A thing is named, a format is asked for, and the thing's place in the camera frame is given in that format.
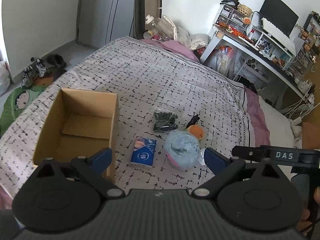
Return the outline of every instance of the person's hand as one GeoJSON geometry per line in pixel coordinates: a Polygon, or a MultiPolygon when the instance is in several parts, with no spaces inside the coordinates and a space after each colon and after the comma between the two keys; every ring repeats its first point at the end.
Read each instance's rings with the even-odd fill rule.
{"type": "MultiPolygon", "coordinates": [[[[315,201],[318,204],[320,204],[320,187],[316,188],[313,197],[315,198],[315,201]]],[[[301,215],[301,220],[298,222],[298,225],[297,225],[298,231],[301,231],[312,224],[312,222],[307,221],[309,216],[310,216],[310,211],[308,209],[304,209],[301,215]]]]}

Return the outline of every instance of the white bedspread with black print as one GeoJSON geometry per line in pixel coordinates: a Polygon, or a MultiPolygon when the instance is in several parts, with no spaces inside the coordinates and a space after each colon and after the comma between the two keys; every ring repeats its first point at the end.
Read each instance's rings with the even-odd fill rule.
{"type": "Polygon", "coordinates": [[[180,129],[199,114],[206,133],[201,148],[212,147],[229,157],[235,145],[254,145],[241,84],[183,56],[142,41],[120,38],[63,74],[2,136],[0,184],[12,197],[34,170],[32,156],[38,136],[62,87],[118,94],[116,184],[127,192],[131,188],[192,189],[213,176],[200,164],[184,172],[170,166],[162,149],[168,133],[153,132],[155,107],[177,113],[180,129]],[[150,170],[130,165],[136,136],[157,140],[150,170]]]}

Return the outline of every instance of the black shoe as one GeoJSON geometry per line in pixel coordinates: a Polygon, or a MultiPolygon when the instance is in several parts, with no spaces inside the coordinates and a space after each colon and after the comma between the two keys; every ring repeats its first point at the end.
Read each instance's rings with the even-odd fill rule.
{"type": "Polygon", "coordinates": [[[63,57],[58,54],[49,55],[47,57],[47,62],[58,68],[64,68],[67,66],[67,63],[63,60],[63,57]]]}

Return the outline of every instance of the computer monitor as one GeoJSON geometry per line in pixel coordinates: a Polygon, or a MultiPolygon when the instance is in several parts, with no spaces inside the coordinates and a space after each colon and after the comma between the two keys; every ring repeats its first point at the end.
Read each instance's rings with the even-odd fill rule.
{"type": "Polygon", "coordinates": [[[281,0],[265,0],[260,9],[260,16],[272,22],[288,37],[299,18],[299,16],[281,0]]]}

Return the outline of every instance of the wicker basket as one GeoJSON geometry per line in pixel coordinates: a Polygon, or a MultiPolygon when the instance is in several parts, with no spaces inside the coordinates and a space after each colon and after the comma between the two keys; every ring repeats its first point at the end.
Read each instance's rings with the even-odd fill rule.
{"type": "Polygon", "coordinates": [[[252,10],[249,7],[247,7],[247,6],[243,5],[243,4],[239,4],[237,11],[242,13],[243,15],[245,15],[247,17],[250,14],[252,14],[252,10]]]}

